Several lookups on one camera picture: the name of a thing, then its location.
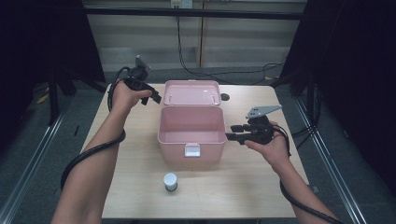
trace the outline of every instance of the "container lid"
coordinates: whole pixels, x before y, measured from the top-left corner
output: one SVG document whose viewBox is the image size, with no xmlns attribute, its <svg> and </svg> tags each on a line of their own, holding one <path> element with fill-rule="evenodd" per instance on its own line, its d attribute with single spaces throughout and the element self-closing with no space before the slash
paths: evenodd
<svg viewBox="0 0 396 224">
<path fill-rule="evenodd" d="M 165 105 L 220 105 L 219 83 L 210 80 L 171 80 L 165 83 Z"/>
</svg>

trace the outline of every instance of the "pink plastic box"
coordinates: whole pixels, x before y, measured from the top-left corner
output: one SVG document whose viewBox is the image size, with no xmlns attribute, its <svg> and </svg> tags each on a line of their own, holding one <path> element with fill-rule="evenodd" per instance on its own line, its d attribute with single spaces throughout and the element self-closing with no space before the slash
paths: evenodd
<svg viewBox="0 0 396 224">
<path fill-rule="evenodd" d="M 215 81 L 167 81 L 161 112 L 160 142 L 170 162 L 216 162 L 225 136 L 219 84 Z"/>
</svg>

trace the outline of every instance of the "wooden table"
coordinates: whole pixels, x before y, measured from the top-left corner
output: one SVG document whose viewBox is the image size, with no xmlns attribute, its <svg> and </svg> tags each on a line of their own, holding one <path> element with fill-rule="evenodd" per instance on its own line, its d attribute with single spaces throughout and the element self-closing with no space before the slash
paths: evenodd
<svg viewBox="0 0 396 224">
<path fill-rule="evenodd" d="M 164 84 L 152 84 L 161 96 Z M 220 85 L 230 95 L 221 102 L 227 132 L 234 124 L 247 123 L 253 106 L 279 105 L 275 91 L 264 86 Z M 86 144 L 108 114 L 105 95 Z M 120 144 L 116 171 L 109 190 L 103 218 L 262 218 L 295 217 L 279 189 L 279 178 L 262 155 L 227 142 L 220 162 L 206 167 L 182 167 L 163 160 L 157 134 L 160 105 L 148 101 L 132 109 L 125 124 L 126 139 Z M 267 115 L 290 136 L 282 110 Z M 291 161 L 307 182 L 295 145 L 290 139 Z M 166 191 L 163 176 L 177 175 L 178 188 Z"/>
</svg>

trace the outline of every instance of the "forearm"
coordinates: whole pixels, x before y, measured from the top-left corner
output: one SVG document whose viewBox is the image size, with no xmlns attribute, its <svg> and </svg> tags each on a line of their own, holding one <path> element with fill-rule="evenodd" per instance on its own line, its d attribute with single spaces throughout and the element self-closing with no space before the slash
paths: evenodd
<svg viewBox="0 0 396 224">
<path fill-rule="evenodd" d="M 291 163 L 285 165 L 283 169 L 277 170 L 276 172 L 278 173 L 286 191 L 293 199 L 323 214 L 336 218 L 332 211 L 330 211 L 329 208 L 327 208 L 327 206 L 305 184 Z M 294 205 L 292 207 L 300 223 L 328 223 L 327 221 L 319 217 L 315 217 Z"/>
<path fill-rule="evenodd" d="M 120 136 L 128 113 L 112 111 L 99 128 L 88 150 Z M 110 188 L 116 166 L 119 145 L 106 148 L 82 161 L 69 174 L 54 223 L 100 223 L 103 205 Z"/>
</svg>

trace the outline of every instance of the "box latch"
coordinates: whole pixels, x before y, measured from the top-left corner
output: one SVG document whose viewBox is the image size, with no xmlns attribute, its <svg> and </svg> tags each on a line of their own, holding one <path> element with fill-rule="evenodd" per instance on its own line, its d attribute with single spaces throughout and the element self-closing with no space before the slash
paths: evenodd
<svg viewBox="0 0 396 224">
<path fill-rule="evenodd" d="M 184 147 L 185 157 L 201 157 L 201 147 L 197 143 L 188 143 Z"/>
</svg>

